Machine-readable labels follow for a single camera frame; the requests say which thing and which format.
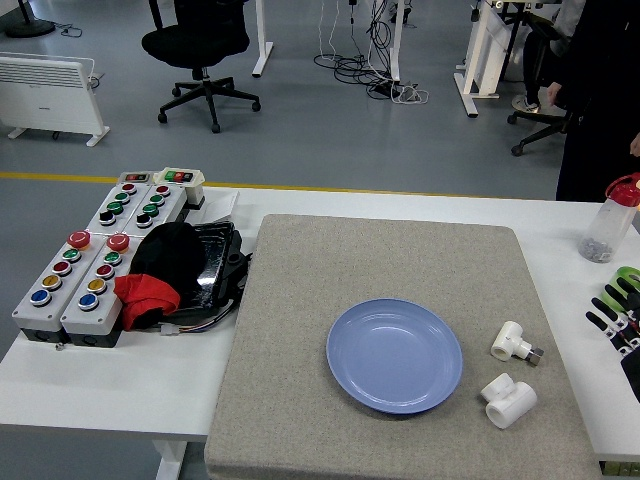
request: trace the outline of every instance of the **push button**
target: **push button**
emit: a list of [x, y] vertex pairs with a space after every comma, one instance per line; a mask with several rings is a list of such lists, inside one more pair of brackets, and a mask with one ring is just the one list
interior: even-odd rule
[[33, 292], [29, 301], [34, 307], [44, 307], [51, 301], [51, 294], [47, 290], [38, 290]]
[[110, 202], [107, 204], [107, 211], [114, 215], [120, 215], [124, 211], [124, 208], [122, 208], [121, 202]]
[[127, 192], [120, 192], [115, 196], [115, 200], [123, 205], [129, 203], [129, 194]]
[[119, 265], [122, 262], [122, 256], [118, 252], [109, 252], [102, 259], [104, 263], [112, 266]]
[[141, 213], [136, 217], [136, 225], [138, 228], [149, 228], [152, 223], [153, 220], [148, 213]]
[[107, 247], [114, 252], [124, 253], [129, 248], [129, 235], [126, 233], [116, 233], [107, 240]]
[[156, 188], [156, 193], [158, 195], [162, 195], [163, 197], [168, 197], [171, 195], [171, 189], [167, 185], [160, 185]]
[[53, 292], [62, 285], [62, 279], [58, 275], [47, 275], [42, 279], [42, 288]]
[[120, 190], [122, 190], [124, 193], [127, 193], [129, 195], [135, 195], [136, 192], [138, 191], [138, 189], [133, 183], [125, 183]]
[[76, 263], [82, 257], [82, 253], [77, 248], [70, 248], [62, 254], [62, 258], [71, 263]]
[[162, 195], [152, 195], [149, 199], [149, 203], [161, 207], [164, 205], [164, 197]]
[[98, 296], [95, 293], [87, 293], [86, 295], [80, 297], [80, 300], [78, 301], [78, 307], [80, 307], [80, 310], [82, 311], [90, 312], [91, 310], [96, 308], [99, 303], [100, 300], [98, 300]]
[[98, 218], [100, 225], [108, 227], [109, 225], [113, 225], [116, 223], [116, 216], [112, 211], [106, 210], [104, 212], [100, 212], [100, 217]]
[[79, 230], [77, 232], [73, 232], [67, 238], [67, 243], [69, 246], [73, 248], [77, 248], [78, 250], [84, 250], [89, 246], [89, 242], [91, 241], [91, 234], [86, 230]]
[[96, 269], [96, 277], [109, 280], [115, 275], [115, 269], [111, 265], [101, 265]]
[[69, 273], [71, 273], [71, 264], [66, 260], [63, 260], [62, 262], [56, 263], [51, 271], [56, 275], [64, 277], [65, 275], [69, 275]]
[[149, 203], [149, 204], [145, 205], [144, 207], [142, 207], [142, 212], [146, 213], [150, 217], [157, 217], [158, 216], [158, 206], [154, 205], [153, 203]]
[[101, 278], [94, 278], [87, 285], [87, 291], [89, 293], [95, 293], [100, 295], [107, 289], [107, 283]]

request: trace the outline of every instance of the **white desk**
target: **white desk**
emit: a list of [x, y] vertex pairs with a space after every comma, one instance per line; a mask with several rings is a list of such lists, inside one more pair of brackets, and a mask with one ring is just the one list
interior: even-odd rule
[[[393, 33], [393, 46], [391, 47], [391, 78], [399, 82], [400, 81], [400, 66], [398, 63], [398, 56], [400, 54], [400, 41], [402, 39], [402, 18], [404, 16], [404, 2], [398, 2], [398, 12], [396, 18], [400, 21], [396, 22], [396, 26]], [[273, 49], [273, 42], [268, 42], [266, 37], [266, 26], [264, 20], [264, 0], [256, 0], [256, 17], [258, 23], [258, 51], [260, 56], [258, 57], [258, 63], [253, 69], [252, 75], [254, 77], [261, 77], [262, 71], [267, 64], [271, 50]]]
[[[212, 200], [228, 191], [205, 188], [205, 197]], [[640, 236], [629, 232], [611, 264], [584, 260], [576, 242], [598, 208], [531, 200], [241, 189], [232, 219], [247, 253], [269, 213], [512, 228], [598, 458], [637, 462], [640, 415], [621, 417], [621, 412], [635, 412], [640, 405], [619, 367], [619, 354], [584, 313], [618, 267], [640, 266]], [[190, 221], [205, 222], [206, 212], [194, 213]], [[207, 437], [234, 327], [235, 316], [204, 334], [124, 332], [112, 349], [70, 345], [62, 351], [20, 334], [0, 364], [0, 425], [148, 438], [163, 455], [158, 478], [177, 478], [185, 442]], [[621, 418], [624, 428], [619, 428]]]
[[[481, 1], [480, 18], [471, 29], [465, 64], [456, 66], [458, 70], [464, 70], [464, 73], [453, 74], [458, 93], [469, 117], [478, 116], [474, 99], [499, 98], [496, 88], [513, 26], [505, 25], [496, 10], [506, 3], [530, 4], [531, 2], [527, 0]], [[553, 0], [542, 0], [536, 3], [553, 3]]]

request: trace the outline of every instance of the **blue plate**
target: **blue plate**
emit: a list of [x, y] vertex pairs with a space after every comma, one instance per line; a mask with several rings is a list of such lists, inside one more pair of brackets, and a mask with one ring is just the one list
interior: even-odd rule
[[438, 316], [406, 300], [354, 305], [333, 324], [327, 359], [353, 398], [387, 413], [418, 413], [453, 393], [462, 375], [458, 339]]

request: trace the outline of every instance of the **black office chair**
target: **black office chair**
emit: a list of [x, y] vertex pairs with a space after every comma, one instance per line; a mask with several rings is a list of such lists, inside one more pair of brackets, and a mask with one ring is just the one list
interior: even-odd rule
[[[526, 13], [523, 21], [525, 22], [525, 24], [529, 25], [532, 30], [534, 30], [538, 35], [540, 35], [545, 40], [541, 44], [541, 48], [537, 52], [535, 65], [536, 65], [536, 78], [540, 80], [539, 83], [542, 85], [544, 84], [548, 85], [548, 82], [546, 82], [543, 78], [541, 78], [542, 65], [544, 62], [545, 55], [547, 55], [550, 51], [549, 43], [552, 40], [559, 39], [560, 35], [558, 34], [558, 32], [555, 31], [551, 22], [549, 22], [544, 18], [533, 15], [531, 13]], [[529, 135], [526, 138], [523, 138], [522, 140], [520, 140], [520, 143], [518, 143], [518, 145], [513, 146], [511, 148], [511, 153], [516, 157], [519, 157], [524, 153], [524, 146], [529, 143], [537, 142], [540, 139], [549, 137], [556, 133], [562, 133], [562, 134], [567, 133], [567, 129], [570, 127], [573, 121], [574, 114], [569, 110], [567, 110], [564, 116], [546, 115], [543, 113], [527, 113], [527, 112], [521, 112], [519, 110], [514, 110], [514, 112], [507, 117], [507, 123], [509, 123], [510, 125], [514, 125], [517, 122], [518, 118], [524, 118], [527, 120], [532, 120], [537, 123], [542, 123], [547, 125], [547, 127], [543, 128], [538, 132], [533, 133], [532, 135]]]
[[[213, 124], [211, 131], [220, 132], [213, 95], [253, 100], [251, 108], [260, 110], [256, 95], [234, 90], [232, 77], [211, 80], [207, 67], [217, 65], [225, 57], [244, 52], [249, 37], [244, 24], [246, 0], [175, 0], [177, 25], [163, 27], [158, 0], [149, 0], [156, 30], [142, 38], [142, 48], [149, 55], [173, 67], [192, 70], [197, 82], [179, 82], [171, 91], [175, 100], [160, 107], [158, 121], [167, 122], [166, 111], [199, 97], [206, 97]], [[181, 95], [181, 88], [189, 92]]]

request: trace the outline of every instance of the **water bottle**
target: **water bottle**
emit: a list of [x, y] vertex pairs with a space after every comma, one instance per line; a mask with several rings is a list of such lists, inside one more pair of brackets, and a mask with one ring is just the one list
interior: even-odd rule
[[627, 234], [640, 205], [640, 173], [614, 181], [606, 191], [604, 202], [596, 218], [587, 229], [578, 251], [587, 260], [610, 262]]

